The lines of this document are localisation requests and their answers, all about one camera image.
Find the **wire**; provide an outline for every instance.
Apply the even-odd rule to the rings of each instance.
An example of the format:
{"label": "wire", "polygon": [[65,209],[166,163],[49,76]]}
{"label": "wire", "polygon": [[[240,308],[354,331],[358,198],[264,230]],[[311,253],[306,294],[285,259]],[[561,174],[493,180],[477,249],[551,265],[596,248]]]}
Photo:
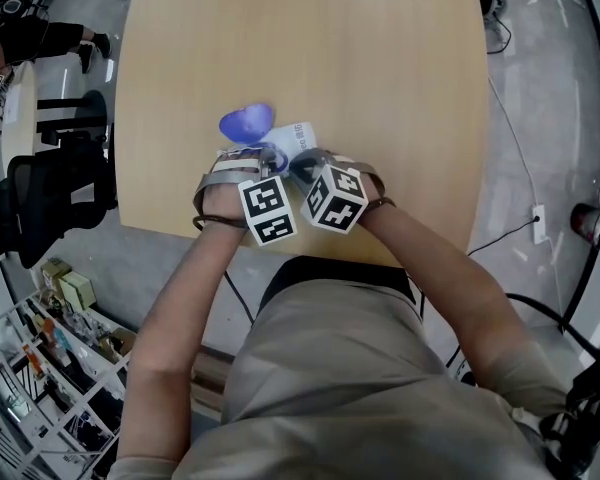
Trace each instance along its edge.
{"label": "wire", "polygon": [[520,145],[520,140],[518,139],[518,134],[516,133],[515,128],[513,127],[513,123],[509,118],[509,112],[507,112],[507,108],[504,106],[502,99],[500,98],[500,94],[496,89],[495,84],[493,83],[493,79],[491,75],[489,75],[489,83],[491,84],[491,89],[493,90],[493,94],[495,95],[498,103],[500,104],[500,108],[502,108],[502,112],[504,113],[504,117],[507,120],[507,124],[509,125],[509,129],[511,130],[511,134],[516,141],[516,146],[518,147],[518,153],[520,154],[520,160],[522,160],[522,165],[524,166],[525,171],[527,171],[527,176],[529,176],[529,184],[531,185],[531,192],[533,193],[533,202],[534,204],[538,204],[538,192],[536,191],[536,184],[533,181],[533,176],[531,176],[531,171],[529,170],[529,166],[527,165],[527,161],[524,157],[524,153],[522,152],[522,146]]}
{"label": "wire", "polygon": [[445,365],[445,367],[449,368],[451,366],[451,363],[453,363],[453,360],[458,356],[459,353],[460,353],[460,345],[458,345],[458,347],[456,348],[456,351],[453,353],[451,358],[447,361],[447,364]]}
{"label": "wire", "polygon": [[[562,315],[556,313],[553,309],[551,309],[546,304],[539,302],[531,297],[527,297],[526,295],[518,295],[517,293],[507,293],[507,297],[511,300],[517,300],[518,302],[522,302],[529,306],[530,308],[535,309],[536,311],[542,313],[544,316],[551,318],[553,321],[558,323],[565,331],[567,331],[573,339],[580,345],[593,359],[600,359],[600,349],[592,345],[587,339],[582,336],[578,331],[576,331],[573,326],[566,320]],[[451,358],[447,361],[445,365],[447,368],[451,366],[454,359],[460,353],[460,345],[456,348],[456,351],[453,353]]]}
{"label": "wire", "polygon": [[[513,138],[516,141],[516,146],[518,147],[518,153],[520,154],[520,160],[522,160],[522,165],[524,166],[525,171],[527,171],[527,175],[529,177],[529,184],[531,185],[531,192],[533,194],[533,203],[537,206],[539,204],[539,202],[538,202],[539,200],[538,200],[538,192],[536,190],[536,184],[533,181],[533,176],[531,175],[531,171],[529,170],[529,166],[527,165],[527,161],[524,157],[524,152],[522,151],[522,146],[520,145],[520,140],[518,139],[518,134],[516,133],[516,130],[513,127],[511,119],[509,118],[509,113],[507,112],[507,108],[504,106],[504,103],[502,102],[502,98],[500,98],[500,94],[498,93],[498,90],[496,89],[496,86],[493,83],[493,79],[491,78],[491,76],[489,76],[489,84],[491,85],[493,94],[495,95],[496,99],[498,100],[498,103],[500,104],[500,108],[502,108],[502,112],[504,113],[504,117],[507,120],[509,129],[511,130],[511,134],[513,135]],[[547,237],[547,238],[549,241],[549,246],[551,247],[551,261],[552,261],[552,265],[553,265],[553,273],[554,273],[555,280],[556,280],[556,293],[558,296],[558,309],[560,310],[560,313],[562,314],[564,311],[564,309],[563,309],[564,306],[562,305],[560,281],[558,278],[558,267],[555,264],[555,259],[556,259],[555,247],[553,246],[553,240],[551,240],[551,237]]]}
{"label": "wire", "polygon": [[558,279],[558,267],[556,265],[556,249],[553,246],[553,240],[551,240],[550,236],[547,236],[547,241],[549,242],[549,247],[551,248],[551,263],[553,264],[553,274],[556,278],[556,295],[558,296],[558,309],[560,310],[560,314],[564,315],[564,306],[562,305],[562,290],[560,289],[560,281]]}
{"label": "wire", "polygon": [[426,302],[427,298],[422,290],[420,290],[420,295],[420,320],[424,321],[424,303]]}
{"label": "wire", "polygon": [[496,238],[495,240],[493,240],[492,242],[489,242],[486,245],[483,245],[482,247],[478,247],[477,249],[474,249],[473,251],[471,251],[469,254],[467,254],[467,256],[471,256],[472,254],[475,254],[483,249],[486,249],[487,247],[491,247],[493,244],[497,244],[500,240],[504,240],[505,238],[507,238],[509,235],[512,235],[513,233],[516,233],[517,231],[520,231],[521,229],[526,228],[527,226],[530,226],[531,224],[533,224],[534,222],[539,222],[540,221],[540,217],[535,217],[533,220],[527,222],[526,224],[523,224],[522,226],[520,226],[519,228],[516,229],[512,229],[511,231],[507,231],[504,235],[502,235],[500,238]]}
{"label": "wire", "polygon": [[504,44],[504,46],[502,48],[500,48],[499,50],[496,50],[494,52],[487,52],[487,55],[496,55],[498,53],[502,53],[509,47],[509,43],[511,43],[511,39],[513,38],[513,32],[511,32],[511,30],[509,30],[509,27],[507,27],[504,23],[502,23],[500,21],[500,18],[498,18],[495,14],[494,14],[494,17],[495,17],[496,21],[498,23],[500,23],[500,25],[502,25],[507,32],[509,32],[509,39],[507,39],[507,42]]}
{"label": "wire", "polygon": [[242,298],[242,295],[240,295],[240,292],[236,288],[236,285],[233,284],[233,281],[229,277],[229,273],[226,271],[224,273],[224,278],[227,280],[227,283],[229,283],[229,286],[231,287],[231,289],[233,290],[233,293],[235,293],[236,297],[240,301],[240,304],[242,304],[242,307],[244,308],[244,312],[247,314],[247,318],[249,319],[249,322],[251,322],[251,325],[253,325],[255,323],[255,319],[251,316],[251,311],[249,311],[249,306],[247,306],[247,303]]}
{"label": "wire", "polygon": [[102,455],[102,451],[99,452],[62,452],[62,451],[57,451],[57,450],[48,450],[48,451],[41,451],[40,455],[45,454],[45,455],[83,455],[83,456],[90,456],[90,455]]}

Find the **chair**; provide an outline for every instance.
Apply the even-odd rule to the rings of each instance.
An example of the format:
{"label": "chair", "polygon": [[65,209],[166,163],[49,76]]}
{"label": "chair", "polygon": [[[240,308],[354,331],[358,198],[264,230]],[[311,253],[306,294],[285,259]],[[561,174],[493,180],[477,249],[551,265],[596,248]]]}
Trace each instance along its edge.
{"label": "chair", "polygon": [[[94,201],[71,194],[94,185]],[[80,140],[35,156],[18,156],[0,182],[0,254],[18,252],[33,267],[64,233],[96,227],[115,208],[114,172],[98,142]]]}

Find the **box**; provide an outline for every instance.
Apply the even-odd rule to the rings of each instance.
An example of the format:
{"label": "box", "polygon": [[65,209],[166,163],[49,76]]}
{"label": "box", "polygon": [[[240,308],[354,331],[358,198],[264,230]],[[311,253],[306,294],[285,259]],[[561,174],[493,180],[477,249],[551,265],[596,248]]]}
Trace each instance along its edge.
{"label": "box", "polygon": [[106,338],[100,339],[100,349],[104,356],[113,364],[116,364],[121,357],[126,356],[136,341],[136,333],[118,327]]}
{"label": "box", "polygon": [[71,272],[71,266],[62,261],[60,258],[49,258],[47,262],[40,267],[44,284],[50,290],[56,292],[62,297],[59,279]]}
{"label": "box", "polygon": [[86,311],[96,301],[91,281],[77,272],[69,272],[62,276],[60,287],[64,300],[74,311]]}

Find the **white paper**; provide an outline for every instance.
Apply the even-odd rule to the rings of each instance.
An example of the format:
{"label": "white paper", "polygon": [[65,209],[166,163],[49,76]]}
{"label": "white paper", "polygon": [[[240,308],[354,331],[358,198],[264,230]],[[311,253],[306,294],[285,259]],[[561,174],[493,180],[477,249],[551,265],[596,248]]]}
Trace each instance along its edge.
{"label": "white paper", "polygon": [[[259,142],[251,144],[258,147],[267,144],[276,153],[276,172],[287,176],[289,163],[300,153],[316,147],[316,136],[311,123],[296,123],[280,128],[273,128]],[[246,149],[249,146],[236,146],[228,151]]]}
{"label": "white paper", "polygon": [[18,120],[18,105],[20,104],[20,84],[13,85],[7,92],[7,101],[4,104],[4,124],[15,123]]}

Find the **wall socket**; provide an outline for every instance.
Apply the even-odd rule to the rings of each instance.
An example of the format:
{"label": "wall socket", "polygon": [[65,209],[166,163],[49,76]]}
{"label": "wall socket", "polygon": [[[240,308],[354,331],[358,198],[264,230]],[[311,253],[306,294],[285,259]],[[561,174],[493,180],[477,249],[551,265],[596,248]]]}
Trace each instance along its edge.
{"label": "wall socket", "polygon": [[531,213],[533,218],[539,218],[538,222],[533,223],[533,243],[538,245],[548,239],[547,237],[547,225],[544,215],[544,205],[537,204],[531,207]]}

